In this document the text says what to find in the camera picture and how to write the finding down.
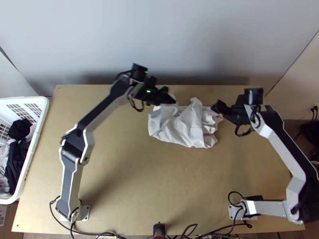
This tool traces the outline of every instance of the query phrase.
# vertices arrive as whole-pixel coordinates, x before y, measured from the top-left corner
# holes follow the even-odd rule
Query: gray wall
[[[0,48],[0,98],[37,96]]]
[[[319,28],[319,1],[5,1],[0,46],[40,94],[110,82],[132,62],[164,83],[275,82]]]

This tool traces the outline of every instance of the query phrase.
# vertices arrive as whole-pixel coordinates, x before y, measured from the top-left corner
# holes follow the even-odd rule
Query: wooden table
[[[107,85],[57,86],[19,202],[13,231],[68,234],[49,211],[60,194],[61,136],[107,94]],[[243,86],[170,86],[179,105],[192,97],[211,106],[217,98],[231,105]],[[85,166],[79,197],[91,206],[90,219],[78,222],[87,232],[115,230],[122,235],[151,235],[153,225],[167,225],[169,235],[198,223],[195,234],[229,225],[227,194],[283,199],[289,172],[268,141],[256,133],[236,137],[227,120],[218,125],[211,149],[186,148],[148,135],[147,114],[128,104],[118,108],[95,131],[96,145]],[[287,219],[260,216],[252,229],[234,233],[301,230]]]

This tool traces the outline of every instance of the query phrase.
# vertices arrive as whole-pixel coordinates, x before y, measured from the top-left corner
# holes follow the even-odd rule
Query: wire
[[[248,228],[252,228],[252,225],[249,224],[249,223],[247,223],[246,220],[244,220],[243,223],[238,223],[238,224],[236,224],[237,215],[238,215],[239,211],[242,210],[242,209],[244,209],[244,208],[243,208],[243,206],[235,205],[235,204],[233,204],[233,203],[231,202],[230,196],[231,196],[232,194],[234,194],[234,193],[238,194],[239,196],[241,196],[241,198],[243,198],[242,194],[239,193],[239,192],[237,192],[237,191],[231,191],[230,193],[228,193],[227,198],[228,198],[229,203],[230,203],[232,206],[234,206],[234,207],[236,207],[236,208],[239,208],[239,209],[237,210],[236,214],[235,214],[233,224],[232,224],[232,225],[225,226],[225,227],[221,227],[221,228],[218,228],[218,229],[216,229],[216,230],[214,230],[214,231],[211,231],[211,232],[209,232],[209,233],[200,235],[200,236],[198,236],[196,239],[200,239],[200,238],[205,237],[205,236],[208,236],[208,235],[230,235],[236,226],[245,225],[245,226],[248,227]],[[231,229],[230,229],[230,231],[229,231],[228,233],[216,233],[216,232],[218,232],[218,231],[220,231],[220,230],[223,230],[223,229],[226,229],[226,228],[229,228],[229,227],[231,227]]]
[[[144,101],[142,101],[142,108],[140,109],[136,108],[134,100],[130,100],[130,104],[137,112],[142,112],[144,110]]]
[[[218,229],[216,229],[216,230],[214,230],[214,231],[211,231],[211,232],[209,232],[209,233],[200,235],[200,236],[198,236],[196,239],[200,239],[200,238],[206,237],[206,236],[208,236],[208,235],[230,235],[236,226],[241,226],[241,225],[245,225],[245,226],[248,227],[248,228],[252,228],[252,225],[249,224],[249,223],[247,223],[246,220],[244,220],[244,223],[238,223],[238,224],[236,224],[236,218],[237,218],[237,215],[238,215],[238,213],[239,213],[240,210],[242,210],[242,208],[238,209],[238,211],[236,212],[235,217],[234,217],[234,221],[233,221],[233,224],[232,224],[232,225],[228,225],[228,226],[225,226],[225,227],[218,228]],[[226,229],[226,228],[229,228],[229,227],[231,227],[231,229],[230,229],[230,231],[229,231],[228,233],[216,233],[216,232],[218,232],[218,231],[220,231],[220,230],[223,230],[223,229]]]
[[[72,239],[75,239],[73,236],[73,232],[72,232],[74,225],[75,225],[75,221],[71,224],[71,228],[70,228],[70,234],[71,234]]]
[[[235,135],[238,137],[243,137],[243,136],[249,135],[252,132],[251,128],[249,128],[246,132],[238,134],[238,130],[240,127],[241,127],[241,125],[237,125],[235,128]]]
[[[316,111],[316,118],[315,118],[315,120],[314,120],[314,121],[316,121],[316,120],[317,120],[317,116],[318,116],[318,106],[314,106],[313,108],[314,108],[315,111]]]
[[[53,211],[52,211],[52,205],[57,201],[57,199],[59,198],[60,196],[56,197],[54,200],[50,201],[50,204],[49,204],[49,207],[50,207],[50,212],[51,212],[51,215],[52,217],[54,218],[54,220],[60,224],[60,226],[62,226],[63,228],[65,228],[66,230],[70,231],[70,234],[72,236],[72,239],[74,238],[73,236],[73,233],[77,233],[77,234],[80,234],[80,235],[87,235],[87,236],[97,236],[97,238],[99,238],[100,236],[110,236],[110,237],[117,237],[119,239],[126,239],[125,237],[123,236],[120,236],[120,235],[117,235],[115,233],[111,233],[111,232],[102,232],[102,233],[88,233],[88,232],[82,232],[82,231],[79,231],[79,230],[74,230],[73,228],[75,228],[75,222],[74,221],[72,224],[71,224],[71,228],[68,228],[66,227],[65,225],[63,225],[56,217],[55,215],[53,214]]]
[[[195,231],[195,229],[197,228],[197,226],[198,226],[198,224],[197,223],[194,223],[194,224],[191,224],[191,225],[188,225],[186,228],[185,228],[185,230],[183,231],[183,233],[182,233],[182,235],[181,235],[181,237],[179,238],[179,239],[184,239],[184,238],[187,238],[187,237],[189,237],[194,231]],[[189,229],[189,228],[191,228],[191,227],[194,227],[192,230],[191,230],[191,232],[190,233],[188,233],[186,236],[185,236],[185,233],[187,232],[187,230]]]
[[[129,76],[127,73],[130,73],[130,72],[132,72],[132,70],[123,71],[123,72],[118,73],[117,76],[115,77],[114,81],[116,81],[122,74],[125,74],[125,75]]]
[[[241,196],[241,197],[243,198],[242,194],[240,194],[239,192],[237,192],[237,191],[231,191],[230,193],[228,193],[228,196],[227,196],[228,202],[229,202],[232,206],[234,206],[234,207],[236,207],[236,208],[242,208],[242,206],[235,205],[235,204],[233,204],[233,203],[230,201],[230,196],[231,196],[233,193],[236,193],[236,194],[238,194],[239,196]]]
[[[317,116],[318,116],[318,107],[311,108],[310,110],[311,110],[311,112],[312,112],[311,122],[316,121],[316,120],[317,120]],[[293,138],[293,140],[296,141],[296,140],[298,139],[298,137],[300,136],[300,134],[301,134],[301,130],[300,130],[299,133]]]

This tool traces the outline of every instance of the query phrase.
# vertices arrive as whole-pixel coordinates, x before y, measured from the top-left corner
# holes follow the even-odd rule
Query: laundry basket
[[[0,98],[0,146],[10,139],[8,131],[14,121],[28,119],[36,125],[16,190],[13,195],[0,193],[0,204],[10,204],[20,198],[48,108],[49,100],[42,96]]]

